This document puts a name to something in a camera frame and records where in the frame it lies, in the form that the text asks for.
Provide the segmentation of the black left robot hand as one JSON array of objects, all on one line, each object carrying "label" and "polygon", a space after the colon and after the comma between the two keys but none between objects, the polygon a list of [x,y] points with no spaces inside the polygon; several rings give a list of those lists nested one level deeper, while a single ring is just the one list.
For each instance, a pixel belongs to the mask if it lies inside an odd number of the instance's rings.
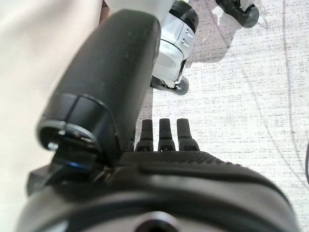
[{"label": "black left robot hand", "polygon": [[121,10],[85,41],[37,125],[52,161],[29,173],[18,232],[297,232],[282,191],[199,150],[188,122],[133,132],[158,54],[160,24]]}]

